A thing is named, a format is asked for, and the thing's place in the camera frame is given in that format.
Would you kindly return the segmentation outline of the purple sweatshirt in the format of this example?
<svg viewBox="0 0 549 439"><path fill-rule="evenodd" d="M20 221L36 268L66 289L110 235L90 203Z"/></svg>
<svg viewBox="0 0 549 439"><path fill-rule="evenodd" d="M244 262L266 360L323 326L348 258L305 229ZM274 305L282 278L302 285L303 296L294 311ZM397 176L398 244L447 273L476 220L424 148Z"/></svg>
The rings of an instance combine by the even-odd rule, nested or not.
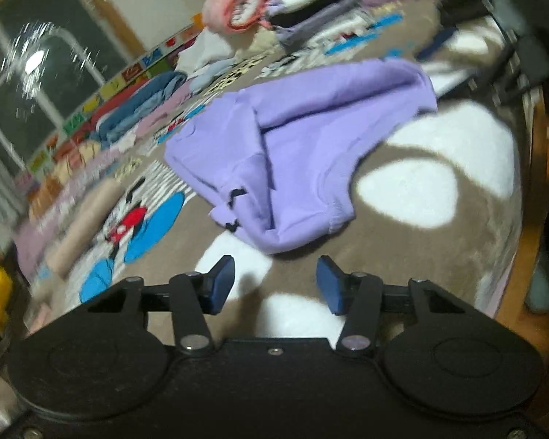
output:
<svg viewBox="0 0 549 439"><path fill-rule="evenodd" d="M215 98L167 141L164 157L217 224L283 253L351 221L361 159L436 108L428 75L408 60L316 67Z"/></svg>

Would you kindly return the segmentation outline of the Mickey Mouse brown blanket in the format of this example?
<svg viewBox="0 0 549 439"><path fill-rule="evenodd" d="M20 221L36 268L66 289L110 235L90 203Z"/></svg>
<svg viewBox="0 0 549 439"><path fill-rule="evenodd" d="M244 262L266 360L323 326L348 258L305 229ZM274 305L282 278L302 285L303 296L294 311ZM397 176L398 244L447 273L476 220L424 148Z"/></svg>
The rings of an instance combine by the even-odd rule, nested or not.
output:
<svg viewBox="0 0 549 439"><path fill-rule="evenodd" d="M32 284L29 334L124 279L148 286L233 258L207 317L226 338L339 340L316 283L329 257L386 284L432 281L491 310L520 236L521 109L448 99L505 42L490 17L463 23L428 60L431 0L393 5L356 46L268 50L163 120L98 176Z"/></svg>

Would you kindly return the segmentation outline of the folded beige garment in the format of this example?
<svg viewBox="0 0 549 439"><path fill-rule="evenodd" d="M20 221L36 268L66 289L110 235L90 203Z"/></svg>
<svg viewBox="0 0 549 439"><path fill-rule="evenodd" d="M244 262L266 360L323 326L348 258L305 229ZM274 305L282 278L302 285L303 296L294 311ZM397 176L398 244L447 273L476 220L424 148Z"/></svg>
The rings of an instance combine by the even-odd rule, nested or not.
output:
<svg viewBox="0 0 549 439"><path fill-rule="evenodd" d="M61 241L45 256L46 266L53 274L67 277L123 193L121 183L104 179L87 194Z"/></svg>

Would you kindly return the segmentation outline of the purple floral bedsheet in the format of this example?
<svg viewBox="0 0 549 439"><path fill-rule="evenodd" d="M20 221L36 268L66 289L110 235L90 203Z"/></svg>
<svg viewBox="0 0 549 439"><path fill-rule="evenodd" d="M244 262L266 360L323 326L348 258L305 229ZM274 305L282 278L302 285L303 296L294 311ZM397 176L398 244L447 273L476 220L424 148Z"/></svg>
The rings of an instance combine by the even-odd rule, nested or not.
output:
<svg viewBox="0 0 549 439"><path fill-rule="evenodd" d="M185 81L152 110L142 110L128 118L128 129L114 144L87 139L57 162L32 198L28 220L14 236L18 266L31 278L41 263L44 251L59 232L63 220L85 193L88 185L98 179L109 165L131 145L142 139L159 121L190 97L190 82Z"/></svg>

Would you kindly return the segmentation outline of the colourful alphabet headboard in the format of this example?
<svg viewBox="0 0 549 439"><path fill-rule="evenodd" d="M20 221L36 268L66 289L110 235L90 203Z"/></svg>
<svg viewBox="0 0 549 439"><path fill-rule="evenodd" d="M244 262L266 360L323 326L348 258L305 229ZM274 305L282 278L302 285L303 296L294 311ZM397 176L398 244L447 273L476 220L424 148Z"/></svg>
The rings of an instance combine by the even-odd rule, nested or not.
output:
<svg viewBox="0 0 549 439"><path fill-rule="evenodd" d="M53 170L54 164L69 147L75 147L85 140L87 122L93 119L94 113L104 103L125 92L138 81L151 79L163 64L175 64L178 54L195 41L203 28L202 15L194 15L190 26L110 78L104 77L89 51L67 29L51 23L40 24L33 29L22 45L15 64L22 69L20 88L22 95L30 102L29 114L37 115L39 121L34 123L25 116L23 125L15 130L15 133L30 143L28 155L24 155L21 148L12 149L12 156L19 164L19 172L14 178L16 188L23 193L32 192L35 183L42 181ZM87 74L97 86L93 91L85 92L75 81L69 89L65 89L60 78L63 65L57 64L55 88L58 94L65 102L73 96L82 97L72 111L61 112L44 90L45 71L52 61L52 47L55 45L63 46L67 50L68 59L64 60L64 64L72 65L73 74Z"/></svg>

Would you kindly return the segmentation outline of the folded lavender garment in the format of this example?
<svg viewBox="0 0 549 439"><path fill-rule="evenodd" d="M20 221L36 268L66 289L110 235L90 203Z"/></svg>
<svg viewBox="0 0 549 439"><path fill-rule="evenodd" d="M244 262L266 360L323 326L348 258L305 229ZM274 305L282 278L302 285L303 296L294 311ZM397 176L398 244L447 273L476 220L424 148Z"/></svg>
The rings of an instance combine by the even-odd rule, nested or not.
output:
<svg viewBox="0 0 549 439"><path fill-rule="evenodd" d="M332 22L348 11L358 7L362 0L340 0L314 16L291 28L274 27L280 44L288 52L293 52L313 37L325 24Z"/></svg>

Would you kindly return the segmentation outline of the white crumpled cloth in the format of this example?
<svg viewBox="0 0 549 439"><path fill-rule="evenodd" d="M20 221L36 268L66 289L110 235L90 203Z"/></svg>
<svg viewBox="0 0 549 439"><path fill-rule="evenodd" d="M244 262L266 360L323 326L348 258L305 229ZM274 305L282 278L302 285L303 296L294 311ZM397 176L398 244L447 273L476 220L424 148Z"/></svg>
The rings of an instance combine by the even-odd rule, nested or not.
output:
<svg viewBox="0 0 549 439"><path fill-rule="evenodd" d="M175 69L190 75L207 64L227 60L234 54L235 49L221 34L204 28L195 42L179 53Z"/></svg>

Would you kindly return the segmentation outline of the folded black garment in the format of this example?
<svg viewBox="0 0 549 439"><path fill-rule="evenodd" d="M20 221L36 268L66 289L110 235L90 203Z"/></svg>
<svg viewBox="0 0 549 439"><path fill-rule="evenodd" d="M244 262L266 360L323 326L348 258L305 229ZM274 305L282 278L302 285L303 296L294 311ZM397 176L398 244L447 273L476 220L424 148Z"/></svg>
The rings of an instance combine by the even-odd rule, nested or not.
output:
<svg viewBox="0 0 549 439"><path fill-rule="evenodd" d="M302 4L298 9L283 10L267 16L266 20L274 27L291 28L314 16L329 5L339 1L340 0L314 0L310 3Z"/></svg>

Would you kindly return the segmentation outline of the window with white frame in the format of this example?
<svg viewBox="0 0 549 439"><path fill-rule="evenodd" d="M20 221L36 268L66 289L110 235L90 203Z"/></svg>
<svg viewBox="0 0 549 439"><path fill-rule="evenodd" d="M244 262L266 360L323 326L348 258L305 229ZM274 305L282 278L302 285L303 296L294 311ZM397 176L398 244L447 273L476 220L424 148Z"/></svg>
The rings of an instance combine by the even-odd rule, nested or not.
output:
<svg viewBox="0 0 549 439"><path fill-rule="evenodd" d="M145 46L112 0L0 0L0 163L15 176Z"/></svg>

